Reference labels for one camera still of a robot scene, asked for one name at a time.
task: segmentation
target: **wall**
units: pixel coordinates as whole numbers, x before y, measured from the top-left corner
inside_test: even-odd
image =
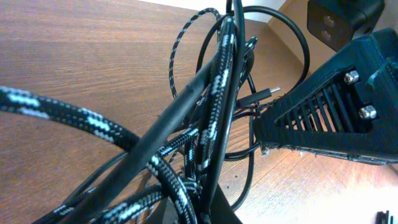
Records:
[[[308,0],[290,0],[281,8],[286,16],[290,17],[302,30],[310,47],[310,72],[314,72],[336,52],[314,37],[307,30],[307,3]],[[398,1],[386,0],[386,8],[380,17],[375,30],[393,27],[398,30]],[[282,22],[271,19],[268,23],[275,33],[285,42],[292,52],[303,63],[303,53],[299,41],[294,33]]]
[[[157,4],[163,4],[167,6],[181,7],[185,9],[202,10],[207,7],[213,7],[220,12],[225,14],[226,0],[201,0],[201,1],[187,1],[187,0],[141,0],[146,2],[153,2]],[[243,6],[267,6],[273,9],[279,9],[285,0],[242,0]],[[246,19],[254,21],[268,22],[270,16],[263,15],[260,13],[249,13],[244,15]]]
[[[313,73],[320,65],[324,64],[333,56],[335,51],[318,40],[307,30],[307,2],[307,0],[291,0],[287,3],[288,6],[285,6],[282,12],[298,25],[307,39],[311,55],[310,72]],[[284,23],[276,19],[272,19],[269,22],[269,26],[271,26],[297,58],[304,63],[303,50],[294,33]]]

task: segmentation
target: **cable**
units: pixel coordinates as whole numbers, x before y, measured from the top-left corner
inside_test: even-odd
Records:
[[[246,117],[246,116],[257,116],[257,113],[252,112],[252,111],[250,111],[250,112],[243,112],[243,113],[234,115],[233,118],[232,118],[232,121],[236,121],[237,119],[241,119],[241,118]]]
[[[249,122],[249,143],[250,147],[255,146],[254,144],[254,132],[253,132],[253,117],[250,117]],[[246,197],[249,195],[251,182],[253,180],[253,173],[254,173],[254,150],[249,153],[249,169],[248,169],[248,176],[246,177],[246,183],[244,184],[243,191],[237,201],[231,205],[232,210],[235,212],[245,201]]]
[[[236,51],[233,57],[233,67],[232,76],[230,78],[230,83],[228,85],[228,94],[226,95],[226,100],[223,103],[221,116],[220,130],[217,132],[217,138],[215,141],[215,149],[210,160],[210,165],[208,167],[208,175],[203,186],[203,191],[201,194],[200,204],[201,212],[206,216],[209,215],[210,205],[213,201],[214,193],[217,188],[218,178],[220,176],[221,167],[223,164],[223,159],[225,155],[226,145],[228,143],[229,132],[231,129],[232,116],[234,113],[234,106],[236,101],[236,95],[238,94],[239,86],[239,74],[242,71],[242,61],[244,55],[244,16],[243,7],[240,0],[233,1],[235,13],[235,23],[236,23]]]
[[[271,9],[269,7],[264,7],[264,6],[246,6],[243,8],[243,11],[245,13],[246,12],[259,12],[259,13],[273,16],[273,17],[277,18],[278,20],[280,20],[281,22],[283,22],[284,24],[286,24],[298,38],[298,41],[300,42],[300,45],[303,49],[304,66],[303,66],[303,72],[302,72],[300,78],[298,79],[297,83],[292,88],[292,90],[293,90],[294,88],[296,88],[300,83],[302,83],[305,80],[305,77],[307,76],[307,73],[308,73],[308,69],[310,68],[310,49],[308,48],[307,40],[305,39],[302,31],[291,19],[289,19],[287,16],[283,15],[283,13],[276,11],[275,9]],[[223,20],[223,18],[225,16],[233,16],[233,14],[234,14],[234,11],[231,11],[231,12],[225,14],[210,29],[210,31],[207,34],[205,40],[203,41],[202,47],[200,49],[200,53],[198,56],[198,62],[197,62],[197,70],[201,67],[201,64],[203,62],[203,58],[205,56],[205,52],[206,52],[207,46],[210,42],[210,39],[213,36],[213,34],[215,33],[215,31],[217,30],[217,28],[219,28],[219,26],[221,25],[221,21]]]
[[[180,124],[195,100],[201,95],[208,85],[209,71],[210,64],[208,63],[187,85],[181,95],[166,108],[132,151],[62,223],[88,222],[127,186],[131,179],[151,160],[152,155]]]
[[[216,20],[219,20],[220,17],[221,17],[219,12],[216,9],[214,9],[214,8],[206,8],[206,9],[204,9],[202,11],[199,11],[194,16],[192,16],[190,20],[188,20],[188,22],[182,27],[180,33],[178,34],[177,38],[175,39],[175,42],[174,42],[174,45],[173,45],[173,49],[172,49],[172,53],[170,54],[170,62],[169,62],[170,89],[172,90],[172,94],[173,94],[174,98],[176,98],[177,95],[178,95],[177,90],[175,89],[174,76],[173,76],[174,57],[175,57],[175,53],[177,51],[178,44],[180,43],[182,36],[187,31],[187,29],[191,26],[193,21],[197,20],[199,17],[201,17],[202,15],[204,15],[204,14],[206,14],[208,12],[211,12],[212,14],[214,14],[215,17],[216,17]]]
[[[103,209],[138,172],[146,167],[162,184],[161,187],[158,186],[161,196],[156,195],[156,200],[151,200],[151,202],[155,202],[161,197],[170,197],[174,202],[181,223],[196,223],[195,212],[200,214],[202,222],[206,222],[210,218],[210,205],[223,161],[239,161],[249,157],[248,177],[243,192],[231,206],[233,210],[239,208],[249,192],[254,170],[254,151],[260,145],[259,142],[254,143],[252,121],[254,116],[257,116],[262,109],[269,106],[269,104],[259,105],[258,100],[254,99],[251,100],[255,103],[254,106],[242,106],[234,114],[238,90],[246,80],[248,80],[252,93],[256,92],[250,72],[254,63],[252,50],[257,43],[257,38],[252,37],[245,43],[244,12],[261,12],[272,15],[287,24],[298,37],[303,48],[305,62],[303,73],[293,89],[303,82],[308,73],[310,54],[303,34],[288,17],[267,7],[242,7],[241,1],[233,1],[233,4],[236,11],[234,17],[236,26],[231,22],[231,16],[234,15],[234,11],[231,10],[232,0],[227,1],[227,13],[223,17],[215,9],[208,8],[195,14],[185,24],[177,36],[170,54],[169,80],[174,98],[177,97],[177,91],[174,85],[173,65],[178,43],[195,19],[207,12],[216,16],[216,23],[207,34],[200,50],[197,75],[141,139],[119,124],[85,108],[37,96],[28,91],[0,86],[0,110],[63,123],[103,138],[128,152],[120,153],[99,167],[68,196],[61,207],[44,216],[44,221],[81,223],[91,220],[91,222],[101,223],[101,220],[108,222],[116,217],[118,222],[138,218],[138,215],[146,209],[146,205],[150,204],[138,204],[142,201],[136,201],[140,193],[129,198],[134,198],[134,202],[133,200],[129,203],[125,201],[109,210]],[[218,38],[216,55],[201,69],[206,48],[216,30],[221,33]],[[201,97],[206,87],[208,89],[205,97]],[[249,126],[250,147],[239,152],[225,153],[231,122],[244,116],[251,117]],[[182,134],[173,138],[170,142],[166,141],[173,131],[182,131],[183,129]],[[199,146],[196,147],[195,141],[198,133],[200,133]],[[197,164],[201,165],[198,170],[201,171],[201,175],[203,174],[203,178],[197,179],[198,183],[203,184],[200,197],[195,194],[200,192],[201,186],[196,182],[185,184],[163,159],[165,156],[175,153],[184,144],[185,176],[196,180],[195,157]],[[85,192],[105,170],[120,160],[121,162],[99,186]],[[198,210],[194,211],[191,199],[198,202],[196,207]]]
[[[185,144],[189,139],[195,137],[197,135],[197,124],[192,124],[188,127],[183,133],[174,137],[170,140],[165,146],[162,146],[158,151],[162,157],[168,156],[172,152],[177,152],[177,149]],[[126,152],[122,152],[117,156],[113,157],[109,161],[105,162],[102,166],[96,169],[83,183],[81,183],[65,200],[64,203],[67,203],[72,198],[76,197],[83,193],[100,175],[102,175],[106,170],[115,165],[115,163],[119,162],[124,156],[126,156]]]
[[[229,71],[234,44],[233,31],[233,19],[226,17],[221,27],[216,55],[211,66],[210,85],[206,95],[208,103],[202,109],[198,153],[195,153],[198,172],[202,172],[207,168],[210,155],[213,152],[221,107],[225,99],[227,80],[230,76]]]
[[[93,134],[127,151],[139,139],[120,124],[86,108],[6,86],[0,86],[0,110],[62,123]]]
[[[252,146],[250,146],[248,149],[238,151],[238,152],[228,152],[225,154],[225,158],[236,157],[236,156],[245,156],[245,155],[249,154],[250,152],[254,152],[258,147],[260,147],[260,145],[261,144],[259,142],[257,142],[255,144],[252,144]]]
[[[236,156],[236,157],[227,157],[224,158],[224,161],[226,162],[237,162],[237,161],[241,161],[245,158],[249,157],[249,154],[243,155],[243,156]]]
[[[124,156],[126,156],[126,152],[122,152],[112,159],[108,160],[104,164],[102,164],[99,168],[97,168],[89,177],[87,177],[64,201],[63,203],[68,203],[70,200],[75,198],[76,196],[83,193],[94,181],[101,176],[105,171],[119,162]]]

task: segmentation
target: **wood grain surface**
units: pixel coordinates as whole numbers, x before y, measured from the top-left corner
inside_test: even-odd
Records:
[[[133,0],[0,1],[0,12],[0,85],[84,106],[139,136],[172,102],[170,51],[195,13]],[[214,21],[205,15],[184,35],[174,66],[178,91],[194,76]],[[246,30],[259,38],[252,70],[257,89],[289,91],[302,64],[267,24],[246,21]],[[206,58],[214,50],[213,40]],[[245,85],[239,96],[248,94]],[[30,223],[50,212],[120,151],[49,121],[0,113],[0,122],[0,223]],[[247,147],[248,119],[241,119],[232,125],[228,151]],[[181,164],[178,156],[173,166]],[[247,167],[247,161],[223,166],[220,185],[231,203]],[[114,202],[134,193],[143,175]],[[397,190],[390,167],[288,150],[256,152],[252,189],[237,215],[243,223],[372,223],[376,212],[397,208]]]

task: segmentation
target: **black object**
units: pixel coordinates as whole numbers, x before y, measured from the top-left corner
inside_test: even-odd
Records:
[[[268,97],[271,97],[271,96],[272,96],[272,93],[271,93],[270,89],[266,88],[265,90],[261,90],[261,91],[259,91],[257,93],[253,93],[253,94],[251,94],[249,96],[245,96],[243,98],[238,99],[236,101],[236,106],[238,108],[243,107],[243,106],[248,106],[248,105],[250,105],[252,103],[255,103],[255,102],[260,101],[260,100],[264,100],[264,99],[266,99]]]
[[[180,124],[190,107],[208,84],[210,64],[206,64],[185,87],[180,96],[161,114],[134,148],[96,190],[82,201],[62,223],[88,222],[107,206],[123,188],[143,169],[153,154]]]
[[[94,183],[94,181],[100,177],[105,171],[119,162],[121,159],[126,156],[126,152],[121,152],[118,155],[114,156],[112,159],[106,161],[102,164],[99,168],[97,168],[87,179],[85,179],[64,201],[63,203],[68,203],[73,198],[77,197],[78,195],[82,194],[87,188]]]
[[[307,29],[335,51],[373,31],[384,0],[309,0]]]
[[[353,40],[254,120],[257,140],[269,149],[368,164],[398,162],[397,60],[392,29]],[[350,72],[358,73],[356,83],[348,84]],[[374,108],[373,118],[361,112],[367,106]]]
[[[210,211],[212,223],[242,224],[229,207],[228,200],[218,184]]]
[[[394,224],[394,217],[390,215],[390,211],[378,212],[376,216],[376,224]]]
[[[254,145],[254,132],[253,132],[253,116],[250,117],[249,120],[249,144],[250,147]],[[254,173],[254,151],[249,152],[249,168],[248,168],[248,176],[246,177],[246,182],[244,183],[243,191],[238,199],[231,205],[231,209],[235,212],[239,207],[243,204],[246,197],[249,195],[251,182],[253,180]]]

